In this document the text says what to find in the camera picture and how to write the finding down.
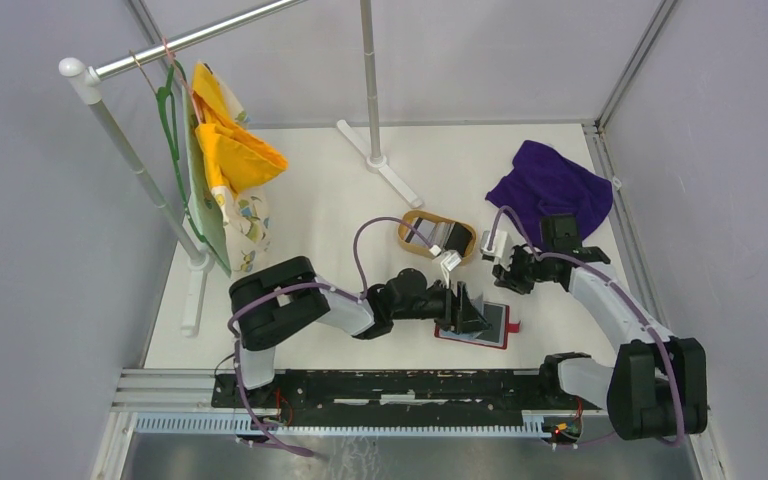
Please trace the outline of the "oval wooden tray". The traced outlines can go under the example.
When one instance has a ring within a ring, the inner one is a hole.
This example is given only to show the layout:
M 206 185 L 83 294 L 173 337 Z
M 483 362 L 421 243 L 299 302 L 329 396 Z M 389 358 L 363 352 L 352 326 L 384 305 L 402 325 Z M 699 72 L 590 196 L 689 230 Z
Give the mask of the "oval wooden tray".
M 463 258 L 462 262 L 469 263 L 471 261 L 477 244 L 478 235 L 476 230 L 465 222 L 453 220 L 424 210 L 410 210 L 402 216 L 402 220 L 406 223 L 406 226 L 399 226 L 397 235 L 398 243 L 404 250 L 427 258 L 432 258 L 431 246 L 436 246 L 442 251 L 446 251 L 445 245 L 438 246 L 432 244 L 430 240 L 417 230 L 416 225 L 420 222 L 420 218 L 430 219 L 432 221 L 448 221 L 452 222 L 453 225 L 455 223 L 460 223 L 467 226 L 473 232 L 474 240 L 470 245 L 469 256 Z

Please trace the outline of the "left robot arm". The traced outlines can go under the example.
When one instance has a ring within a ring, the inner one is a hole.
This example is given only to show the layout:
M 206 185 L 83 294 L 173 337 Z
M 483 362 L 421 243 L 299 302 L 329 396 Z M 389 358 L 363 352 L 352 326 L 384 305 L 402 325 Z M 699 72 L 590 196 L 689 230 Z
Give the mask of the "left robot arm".
M 492 326 L 464 282 L 429 281 L 413 268 L 353 294 L 318 275 L 309 258 L 297 256 L 235 281 L 228 294 L 235 392 L 255 408 L 273 397 L 276 347 L 311 324 L 360 340 L 390 333 L 397 320 L 431 320 L 437 329 L 459 335 Z

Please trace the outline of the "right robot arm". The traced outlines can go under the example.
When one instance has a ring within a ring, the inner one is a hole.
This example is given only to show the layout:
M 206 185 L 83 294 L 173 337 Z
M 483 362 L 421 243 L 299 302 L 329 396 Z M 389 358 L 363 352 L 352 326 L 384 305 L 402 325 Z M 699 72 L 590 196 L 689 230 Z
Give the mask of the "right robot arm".
M 556 283 L 582 305 L 615 350 L 613 366 L 585 353 L 553 354 L 541 366 L 540 400 L 562 408 L 575 397 L 607 412 L 623 440 L 676 445 L 708 427 L 706 352 L 645 310 L 618 279 L 605 252 L 586 246 L 572 214 L 540 221 L 541 243 L 513 245 L 497 224 L 480 240 L 496 286 L 520 295 Z

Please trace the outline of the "red card holder wallet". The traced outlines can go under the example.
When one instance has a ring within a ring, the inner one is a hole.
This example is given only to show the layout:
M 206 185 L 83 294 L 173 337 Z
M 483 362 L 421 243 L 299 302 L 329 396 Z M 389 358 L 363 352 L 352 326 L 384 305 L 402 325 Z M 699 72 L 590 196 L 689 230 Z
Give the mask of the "red card holder wallet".
M 490 328 L 487 330 L 458 334 L 442 331 L 439 327 L 436 327 L 434 336 L 441 340 L 506 350 L 509 337 L 519 333 L 521 321 L 512 315 L 509 305 L 501 303 L 485 303 L 483 315 L 490 325 Z

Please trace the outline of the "black credit card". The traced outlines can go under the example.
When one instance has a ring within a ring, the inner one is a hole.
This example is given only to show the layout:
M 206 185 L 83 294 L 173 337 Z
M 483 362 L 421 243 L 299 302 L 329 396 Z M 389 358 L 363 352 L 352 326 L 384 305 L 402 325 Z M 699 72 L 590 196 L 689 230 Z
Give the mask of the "black credit card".
M 455 223 L 447 237 L 445 249 L 456 251 L 462 258 L 466 258 L 473 240 L 474 234 L 467 226 Z

